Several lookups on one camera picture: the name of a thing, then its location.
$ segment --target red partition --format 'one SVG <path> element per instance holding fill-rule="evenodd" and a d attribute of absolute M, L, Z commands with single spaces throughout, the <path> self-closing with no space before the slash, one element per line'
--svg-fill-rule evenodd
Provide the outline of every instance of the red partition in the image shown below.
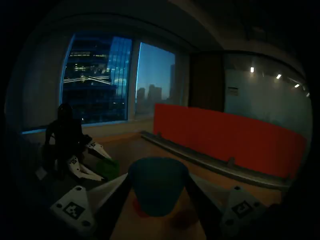
<path fill-rule="evenodd" d="M 295 176 L 306 139 L 259 120 L 200 108 L 156 104 L 154 134 L 257 172 Z"/>

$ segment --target glass wall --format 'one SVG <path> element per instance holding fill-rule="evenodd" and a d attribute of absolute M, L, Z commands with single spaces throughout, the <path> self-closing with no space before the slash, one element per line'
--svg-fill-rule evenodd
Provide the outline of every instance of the glass wall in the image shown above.
<path fill-rule="evenodd" d="M 171 52 L 141 43 L 136 83 L 136 116 L 153 116 L 156 103 L 174 104 L 175 58 Z"/>
<path fill-rule="evenodd" d="M 269 58 L 226 54 L 225 109 L 231 114 L 269 122 L 312 136 L 312 107 L 304 78 L 293 69 Z"/>
<path fill-rule="evenodd" d="M 62 86 L 82 123 L 126 120 L 132 40 L 103 33 L 78 33 L 70 50 Z"/>

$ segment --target green object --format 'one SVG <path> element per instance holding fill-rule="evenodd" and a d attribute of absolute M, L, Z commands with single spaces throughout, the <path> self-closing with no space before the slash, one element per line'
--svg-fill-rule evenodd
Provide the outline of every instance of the green object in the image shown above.
<path fill-rule="evenodd" d="M 111 159 L 99 159 L 96 164 L 96 172 L 108 181 L 111 181 L 119 176 L 119 162 Z"/>

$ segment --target teal cup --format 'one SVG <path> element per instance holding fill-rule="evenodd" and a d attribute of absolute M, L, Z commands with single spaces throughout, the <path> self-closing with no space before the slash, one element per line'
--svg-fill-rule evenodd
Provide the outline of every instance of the teal cup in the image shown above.
<path fill-rule="evenodd" d="M 153 217 L 173 210 L 188 175 L 183 163 L 160 157 L 139 159 L 128 171 L 141 210 Z"/>

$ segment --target table surface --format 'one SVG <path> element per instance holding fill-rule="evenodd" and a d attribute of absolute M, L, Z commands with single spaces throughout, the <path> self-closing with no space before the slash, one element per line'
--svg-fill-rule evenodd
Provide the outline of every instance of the table surface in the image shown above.
<path fill-rule="evenodd" d="M 127 173 L 130 165 L 144 157 L 169 157 L 181 161 L 194 174 L 215 186 L 204 191 L 215 196 L 217 201 L 226 204 L 226 192 L 234 186 L 241 186 L 266 206 L 280 203 L 281 192 L 252 186 L 216 174 L 212 171 L 183 160 L 166 150 L 142 139 L 139 134 L 127 134 L 122 138 L 107 137 L 95 139 L 106 152 L 120 163 L 120 175 Z M 141 217 L 133 207 L 136 196 L 133 190 L 123 206 L 111 239 L 206 239 L 202 226 L 184 189 L 173 211 L 165 217 Z"/>

